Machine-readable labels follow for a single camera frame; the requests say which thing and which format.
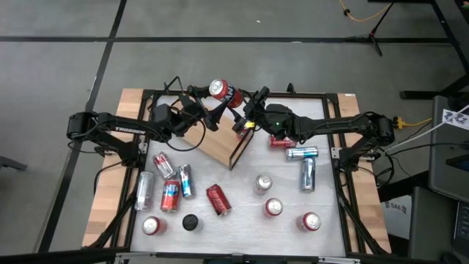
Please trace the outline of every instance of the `black cap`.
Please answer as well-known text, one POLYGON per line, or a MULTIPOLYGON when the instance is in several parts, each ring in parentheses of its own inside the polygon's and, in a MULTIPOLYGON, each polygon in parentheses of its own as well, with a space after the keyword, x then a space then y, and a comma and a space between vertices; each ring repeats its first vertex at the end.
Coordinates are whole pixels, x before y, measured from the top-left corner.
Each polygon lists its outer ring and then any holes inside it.
POLYGON ((184 219, 182 220, 182 227, 184 227, 184 229, 187 231, 192 231, 196 229, 198 223, 199 219, 197 218, 197 216, 190 214, 184 216, 184 219))

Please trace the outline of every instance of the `concrete floor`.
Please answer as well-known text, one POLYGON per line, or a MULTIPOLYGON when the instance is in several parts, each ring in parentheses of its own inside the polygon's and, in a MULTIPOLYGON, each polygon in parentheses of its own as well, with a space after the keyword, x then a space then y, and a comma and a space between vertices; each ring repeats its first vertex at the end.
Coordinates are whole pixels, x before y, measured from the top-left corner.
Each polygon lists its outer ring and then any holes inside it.
MULTIPOLYGON (((344 2, 359 18, 385 6, 366 0, 344 2)), ((468 25, 452 1, 438 4, 467 56, 468 25)), ((107 37, 118 6, 119 0, 4 0, 0 35, 107 37)), ((367 33, 376 22, 345 18, 338 0, 134 0, 127 3, 117 35, 346 37, 367 33)), ((395 4, 377 36, 445 35, 429 5, 395 4)), ((104 46, 0 42, 0 155, 29 164, 26 172, 0 170, 0 254, 35 250, 69 153, 67 118, 83 110, 104 46)), ((292 82, 299 92, 355 93, 361 111, 417 122, 430 117, 431 102, 400 100, 398 92, 436 91, 464 72, 448 45, 381 47, 380 58, 371 46, 359 44, 116 43, 94 110, 113 113, 123 88, 161 88, 179 75, 183 85, 205 85, 221 77, 250 90, 265 85, 284 91, 292 82)), ((413 131, 397 131, 397 141, 413 131)), ((83 149, 91 147, 85 144, 83 149)), ((410 174, 421 172, 428 166, 428 150, 402 153, 399 159, 410 174)), ((93 177, 101 164, 98 155, 79 156, 51 250, 81 245, 93 177)), ((374 170, 387 166, 387 161, 378 161, 374 170)), ((397 170, 395 178, 403 177, 397 170)))

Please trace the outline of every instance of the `white label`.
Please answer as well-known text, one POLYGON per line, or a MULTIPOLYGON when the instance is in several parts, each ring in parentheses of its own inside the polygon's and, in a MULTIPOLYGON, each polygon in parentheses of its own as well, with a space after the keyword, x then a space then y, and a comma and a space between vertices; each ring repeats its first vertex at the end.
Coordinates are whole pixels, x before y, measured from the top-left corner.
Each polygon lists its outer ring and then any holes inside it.
MULTIPOLYGON (((456 114, 455 111, 443 109, 442 121, 445 122, 454 114, 456 114)), ((453 119, 449 120, 446 124, 454 125, 458 128, 464 128, 466 130, 469 130, 469 116, 466 114, 457 114, 457 116, 453 117, 453 119)))

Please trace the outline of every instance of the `wooden tabletop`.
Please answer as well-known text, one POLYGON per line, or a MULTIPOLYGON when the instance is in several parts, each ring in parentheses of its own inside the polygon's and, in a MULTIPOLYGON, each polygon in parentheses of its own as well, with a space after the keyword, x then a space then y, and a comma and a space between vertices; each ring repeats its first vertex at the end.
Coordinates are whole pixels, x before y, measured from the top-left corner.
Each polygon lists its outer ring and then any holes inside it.
MULTIPOLYGON (((121 117, 137 118, 143 89, 123 89, 116 115, 121 117)), ((354 94, 338 94, 339 107, 342 117, 349 117, 359 114, 357 98, 354 94)), ((333 117, 332 103, 329 105, 331 117, 333 117)), ((144 115, 144 120, 148 120, 148 111, 144 115)), ((126 142, 132 140, 132 135, 128 133, 112 132, 112 134, 126 142)), ((361 138, 356 133, 345 134, 347 146, 353 145, 361 138)), ((334 135, 336 146, 339 145, 339 138, 334 135)), ((109 155, 104 158, 103 167, 114 164, 119 161, 118 155, 109 155)), ((359 166, 372 170, 372 165, 368 162, 361 161, 359 166)), ((98 238, 100 233, 109 225, 113 217, 116 215, 119 198, 123 186, 125 175, 125 167, 115 166, 101 173, 97 184, 96 195, 93 200, 91 212, 89 214, 88 225, 83 239, 83 246, 87 246, 98 238)), ((137 169, 134 169, 131 179, 132 189, 136 181, 137 169)), ((355 194, 357 197, 360 218, 373 238, 387 252, 391 252, 388 241, 388 233, 386 232, 383 212, 380 206, 376 183, 374 176, 366 171, 357 171, 352 174, 355 184, 355 194)), ((358 252, 358 244, 355 235, 353 223, 347 217, 350 243, 353 252, 358 252)), ((123 246, 124 237, 128 225, 128 214, 122 221, 121 230, 119 232, 118 246, 123 246)))

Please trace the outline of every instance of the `silver can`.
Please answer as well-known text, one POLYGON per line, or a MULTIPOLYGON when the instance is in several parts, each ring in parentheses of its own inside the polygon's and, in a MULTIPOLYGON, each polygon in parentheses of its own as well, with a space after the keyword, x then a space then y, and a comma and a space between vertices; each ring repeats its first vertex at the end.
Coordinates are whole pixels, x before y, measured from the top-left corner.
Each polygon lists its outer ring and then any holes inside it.
POLYGON ((297 218, 297 226, 305 232, 316 231, 321 227, 321 218, 313 212, 305 213, 297 218))
POLYGON ((153 172, 140 172, 139 185, 137 186, 137 201, 135 203, 135 210, 146 211, 149 209, 152 201, 154 182, 155 174, 153 172))
POLYGON ((264 195, 272 187, 272 177, 267 174, 261 174, 256 177, 254 182, 254 192, 259 195, 264 195))
POLYGON ((293 147, 285 150, 285 156, 289 161, 302 158, 316 158, 318 155, 317 147, 293 147))
POLYGON ((316 177, 316 161, 314 158, 303 159, 303 168, 301 169, 300 190, 314 191, 314 180, 316 177))
POLYGON ((196 192, 193 187, 191 165, 184 164, 179 166, 179 175, 181 177, 182 197, 186 199, 194 198, 196 192))
POLYGON ((176 176, 177 171, 173 169, 168 156, 164 152, 154 155, 153 163, 158 168, 158 171, 161 173, 161 177, 163 177, 164 180, 169 180, 176 176))
POLYGON ((264 206, 264 215, 268 218, 279 216, 284 210, 284 205, 277 198, 270 198, 264 206))

